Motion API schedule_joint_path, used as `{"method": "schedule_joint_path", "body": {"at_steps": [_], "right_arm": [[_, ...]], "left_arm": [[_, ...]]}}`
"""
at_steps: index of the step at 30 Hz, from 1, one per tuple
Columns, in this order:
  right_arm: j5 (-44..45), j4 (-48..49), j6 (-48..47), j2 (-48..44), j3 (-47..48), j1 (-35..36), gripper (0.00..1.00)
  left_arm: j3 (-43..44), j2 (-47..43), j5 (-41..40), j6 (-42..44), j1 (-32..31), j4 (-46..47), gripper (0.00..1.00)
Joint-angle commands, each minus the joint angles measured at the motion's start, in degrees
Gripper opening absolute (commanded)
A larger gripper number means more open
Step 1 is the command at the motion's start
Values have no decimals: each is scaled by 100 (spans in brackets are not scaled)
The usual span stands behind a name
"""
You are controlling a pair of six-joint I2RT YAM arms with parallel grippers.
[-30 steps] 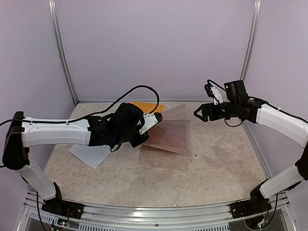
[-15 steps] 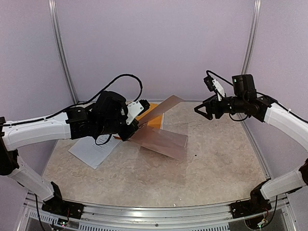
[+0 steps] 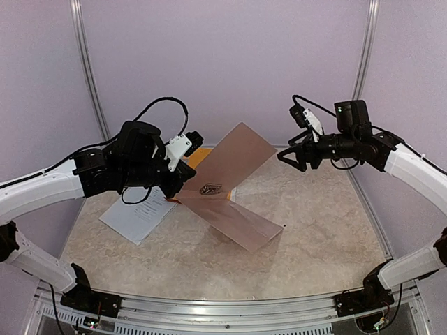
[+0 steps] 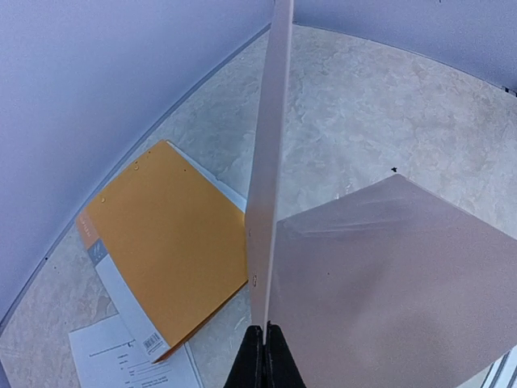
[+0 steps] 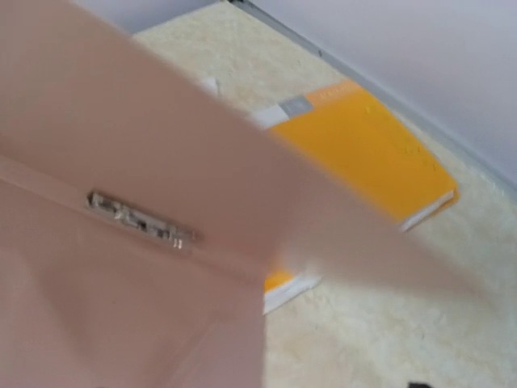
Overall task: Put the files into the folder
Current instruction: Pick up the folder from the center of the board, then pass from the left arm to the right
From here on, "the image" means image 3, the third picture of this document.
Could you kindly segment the translucent grey plastic sheet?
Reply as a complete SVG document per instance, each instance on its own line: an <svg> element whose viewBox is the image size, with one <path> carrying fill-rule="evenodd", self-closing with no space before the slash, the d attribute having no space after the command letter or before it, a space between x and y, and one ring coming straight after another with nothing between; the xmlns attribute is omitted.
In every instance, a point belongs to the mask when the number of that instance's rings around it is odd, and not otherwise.
<svg viewBox="0 0 447 335"><path fill-rule="evenodd" d="M276 153L244 123L239 123L197 165L176 199L213 228L253 253L275 238L282 227L228 198L228 194ZM221 184L217 195L201 195L207 183Z"/></svg>

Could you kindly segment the remaining white paper stack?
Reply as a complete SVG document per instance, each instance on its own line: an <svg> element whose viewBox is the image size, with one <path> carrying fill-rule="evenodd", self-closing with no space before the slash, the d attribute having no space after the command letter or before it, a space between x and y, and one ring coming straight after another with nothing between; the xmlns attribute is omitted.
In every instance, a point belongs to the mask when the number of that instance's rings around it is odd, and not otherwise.
<svg viewBox="0 0 447 335"><path fill-rule="evenodd" d="M119 197L99 220L139 246L176 205L165 199L159 187L154 187L149 197L139 204L125 204Z"/></svg>

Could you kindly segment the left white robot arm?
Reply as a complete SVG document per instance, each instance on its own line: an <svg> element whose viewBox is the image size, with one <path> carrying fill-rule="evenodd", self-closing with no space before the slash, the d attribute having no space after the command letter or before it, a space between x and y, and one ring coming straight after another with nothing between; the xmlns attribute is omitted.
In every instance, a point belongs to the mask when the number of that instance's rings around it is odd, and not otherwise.
<svg viewBox="0 0 447 335"><path fill-rule="evenodd" d="M37 276L70 297L82 310L93 309L98 296L85 271L51 256L28 240L15 219L65 200L90 198L107 191L158 187L167 199L196 175L184 157L203 143L196 131L168 142L161 131L142 121L127 121L104 144L77 150L53 167L1 185L1 261Z"/></svg>

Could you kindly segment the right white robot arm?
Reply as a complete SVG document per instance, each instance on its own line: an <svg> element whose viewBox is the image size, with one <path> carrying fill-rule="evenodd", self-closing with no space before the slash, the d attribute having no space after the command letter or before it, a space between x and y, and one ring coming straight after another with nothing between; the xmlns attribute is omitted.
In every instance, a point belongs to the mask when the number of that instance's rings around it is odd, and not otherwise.
<svg viewBox="0 0 447 335"><path fill-rule="evenodd" d="M325 159L335 163L351 158L356 165L367 163L380 172L403 181L429 200L442 213L446 212L446 173L435 167L422 154L412 149L394 133L374 133L363 100L335 103L332 112L337 120L337 133L326 134L313 112L293 96L289 113L303 132L289 140L288 148L277 158L305 172L317 169ZM363 280L357 303L365 310L384 302L396 285L420 279L446 267L446 233L413 253L383 263Z"/></svg>

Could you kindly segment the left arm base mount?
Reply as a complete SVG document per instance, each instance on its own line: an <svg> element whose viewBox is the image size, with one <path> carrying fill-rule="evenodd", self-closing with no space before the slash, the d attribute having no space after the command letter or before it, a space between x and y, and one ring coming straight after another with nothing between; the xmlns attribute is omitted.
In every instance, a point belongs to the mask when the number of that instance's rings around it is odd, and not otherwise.
<svg viewBox="0 0 447 335"><path fill-rule="evenodd" d="M109 318L117 318L121 303L119 295L80 288L73 288L61 298L62 306Z"/></svg>

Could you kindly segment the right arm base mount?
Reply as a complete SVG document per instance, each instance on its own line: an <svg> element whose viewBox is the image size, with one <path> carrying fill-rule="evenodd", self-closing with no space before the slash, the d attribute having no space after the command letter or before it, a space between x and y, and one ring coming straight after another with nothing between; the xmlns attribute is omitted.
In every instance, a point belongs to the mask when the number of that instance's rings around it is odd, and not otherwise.
<svg viewBox="0 0 447 335"><path fill-rule="evenodd" d="M390 292L385 292L384 295L372 299L366 298L364 290L344 291L334 296L339 318L391 306L394 302L394 297Z"/></svg>

